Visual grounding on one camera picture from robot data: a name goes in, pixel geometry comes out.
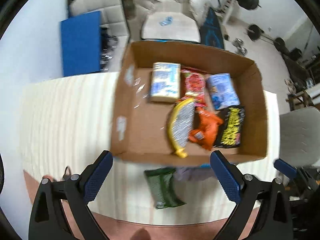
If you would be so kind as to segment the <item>dark green snack bag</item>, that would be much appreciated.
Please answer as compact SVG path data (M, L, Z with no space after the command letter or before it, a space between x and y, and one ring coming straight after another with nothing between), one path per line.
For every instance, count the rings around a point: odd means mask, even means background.
M144 171L144 176L157 210L185 205L174 189L176 168L164 167Z

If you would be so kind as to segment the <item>yellow silver snack bag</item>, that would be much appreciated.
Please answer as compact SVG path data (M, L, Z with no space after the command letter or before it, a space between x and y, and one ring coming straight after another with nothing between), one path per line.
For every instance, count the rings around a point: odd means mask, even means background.
M174 148L174 154L186 158L185 147L193 127L195 100L192 98L179 102L171 111L168 122L168 137Z

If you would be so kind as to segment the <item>striped mat with cat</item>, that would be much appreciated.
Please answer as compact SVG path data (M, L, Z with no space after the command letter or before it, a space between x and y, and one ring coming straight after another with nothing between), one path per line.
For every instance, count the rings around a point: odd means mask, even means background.
M110 147L117 72L28 85L23 94L20 145L25 184L35 199L41 178L80 173ZM95 201L95 219L111 239L212 239L234 209L219 182L178 181L185 204L157 210L144 177L155 165L115 159Z

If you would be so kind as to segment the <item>chrome dumbbell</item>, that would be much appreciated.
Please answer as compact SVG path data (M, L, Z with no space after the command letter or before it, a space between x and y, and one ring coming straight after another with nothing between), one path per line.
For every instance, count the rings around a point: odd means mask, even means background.
M246 56L247 55L247 49L244 47L244 42L243 40L239 38L235 38L232 41L232 45L236 48L236 54L241 55L241 56Z

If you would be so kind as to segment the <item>grey folded mattress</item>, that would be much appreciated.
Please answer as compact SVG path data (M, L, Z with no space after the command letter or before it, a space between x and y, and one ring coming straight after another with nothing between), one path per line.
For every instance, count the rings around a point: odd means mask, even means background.
M67 0L67 10L69 17L99 11L102 28L107 28L111 36L116 36L125 44L130 41L123 0Z

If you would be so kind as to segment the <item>floor barbell black plates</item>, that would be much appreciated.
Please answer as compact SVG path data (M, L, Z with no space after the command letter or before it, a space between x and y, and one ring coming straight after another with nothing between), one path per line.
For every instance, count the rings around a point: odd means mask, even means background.
M289 50L286 47L285 41L281 37L272 38L256 24L250 24L247 27L247 35L251 41L262 40L274 45L277 51L281 54L289 55Z

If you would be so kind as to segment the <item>cardboard box with printed sides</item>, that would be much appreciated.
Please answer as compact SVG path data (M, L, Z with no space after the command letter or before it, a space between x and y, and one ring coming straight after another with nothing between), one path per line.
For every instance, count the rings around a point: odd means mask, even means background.
M245 108L241 144L223 149L231 163L245 163L267 156L268 117L261 74L254 61L213 47L182 42L139 41L127 46L114 96L111 152L125 161L168 166L199 166L209 152L188 143L184 159L173 154L167 136L172 104L148 100L152 66L173 62L208 74L229 73Z

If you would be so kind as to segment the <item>orange snack bag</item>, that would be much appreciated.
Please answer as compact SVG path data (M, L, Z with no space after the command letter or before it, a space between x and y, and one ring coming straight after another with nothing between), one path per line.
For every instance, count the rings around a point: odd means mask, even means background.
M196 107L200 123L198 128L189 132L189 141L197 143L205 150L210 151L218 134L219 127L224 121L213 112L207 111L202 107Z

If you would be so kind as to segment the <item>cream blue tissue pack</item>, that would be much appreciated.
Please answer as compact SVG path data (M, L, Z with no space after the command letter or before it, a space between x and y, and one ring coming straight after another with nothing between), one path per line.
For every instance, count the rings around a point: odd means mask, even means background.
M155 62L152 69L150 101L175 103L180 98L179 63Z

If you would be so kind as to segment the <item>blue foam board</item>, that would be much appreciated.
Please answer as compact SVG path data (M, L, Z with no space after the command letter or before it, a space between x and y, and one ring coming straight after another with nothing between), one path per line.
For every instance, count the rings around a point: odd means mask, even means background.
M100 20L94 11L61 21L64 77L100 72Z

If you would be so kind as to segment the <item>black yellow snack bag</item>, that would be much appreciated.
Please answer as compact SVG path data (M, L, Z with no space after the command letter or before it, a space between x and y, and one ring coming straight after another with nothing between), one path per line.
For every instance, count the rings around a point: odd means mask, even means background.
M219 126L214 147L237 148L241 144L241 132L245 118L244 106L232 105L221 110L218 114L223 120Z

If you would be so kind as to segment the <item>light blue tissue pack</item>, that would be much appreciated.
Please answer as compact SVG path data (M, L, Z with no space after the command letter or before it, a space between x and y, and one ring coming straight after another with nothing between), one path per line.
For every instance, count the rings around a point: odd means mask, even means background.
M206 79L206 85L216 111L240 105L229 73L210 75Z

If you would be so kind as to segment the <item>red snack bag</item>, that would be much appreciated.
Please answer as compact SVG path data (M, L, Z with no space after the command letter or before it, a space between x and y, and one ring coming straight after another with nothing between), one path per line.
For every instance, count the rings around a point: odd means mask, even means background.
M205 72L195 68L183 67L181 69L181 101L192 98L195 100L196 107L207 107L204 75Z

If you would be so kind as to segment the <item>dark blue weight bench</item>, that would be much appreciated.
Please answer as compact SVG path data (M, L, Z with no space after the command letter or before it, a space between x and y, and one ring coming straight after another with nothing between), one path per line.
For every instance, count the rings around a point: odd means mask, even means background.
M220 23L211 7L208 10L204 24L200 27L200 37L202 45L225 49Z

